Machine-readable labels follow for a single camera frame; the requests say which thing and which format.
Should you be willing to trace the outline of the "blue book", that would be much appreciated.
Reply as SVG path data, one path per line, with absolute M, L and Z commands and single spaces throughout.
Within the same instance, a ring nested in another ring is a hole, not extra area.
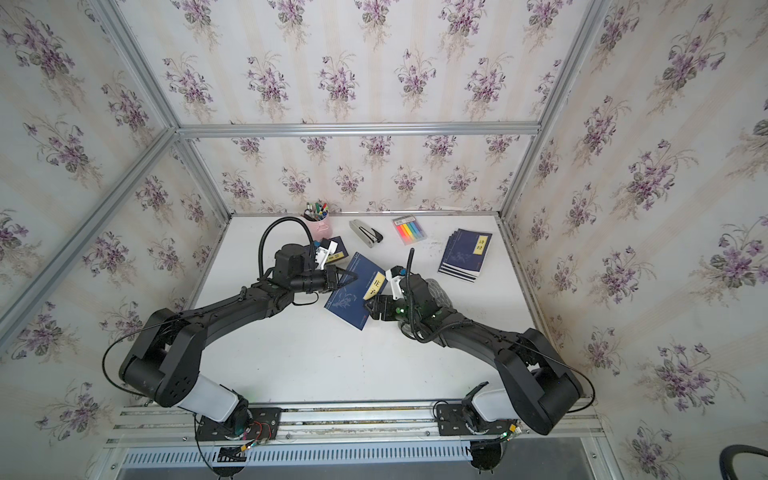
M 457 229 L 449 237 L 438 271 L 474 282 L 480 276 L 493 234 Z
M 332 237 L 329 242 L 335 244 L 335 250 L 329 255 L 328 263 L 335 263 L 349 257 L 349 252 L 340 236 Z
M 365 302 L 381 293 L 387 285 L 384 270 L 360 253 L 355 253 L 345 269 L 358 274 L 352 284 L 333 292 L 324 308 L 347 322 L 363 330 L 369 318 Z

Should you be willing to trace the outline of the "grey patterned cloth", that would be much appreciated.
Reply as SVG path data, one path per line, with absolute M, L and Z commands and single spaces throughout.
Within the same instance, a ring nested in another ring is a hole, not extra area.
M 428 303 L 433 308 L 434 312 L 437 312 L 438 310 L 447 310 L 449 312 L 456 311 L 449 295 L 437 280 L 433 278 L 427 278 L 426 283 L 430 296 Z

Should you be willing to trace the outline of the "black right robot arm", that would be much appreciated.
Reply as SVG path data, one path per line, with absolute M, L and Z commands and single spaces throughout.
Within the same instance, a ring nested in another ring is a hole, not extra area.
M 461 350 L 494 367 L 511 407 L 534 432 L 547 435 L 583 395 L 575 371 L 538 330 L 510 332 L 472 320 L 453 307 L 436 281 L 407 271 L 399 294 L 364 302 L 372 318 L 395 321 L 422 344 Z

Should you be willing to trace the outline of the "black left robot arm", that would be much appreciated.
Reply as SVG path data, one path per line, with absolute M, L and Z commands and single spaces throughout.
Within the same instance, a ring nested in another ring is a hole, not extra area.
M 275 264 L 228 298 L 197 309 L 154 312 L 119 368 L 119 377 L 163 407 L 177 407 L 240 434 L 252 422 L 248 401 L 200 373 L 203 352 L 218 339 L 294 303 L 297 293 L 342 289 L 358 275 L 316 260 L 313 246 L 284 245 Z

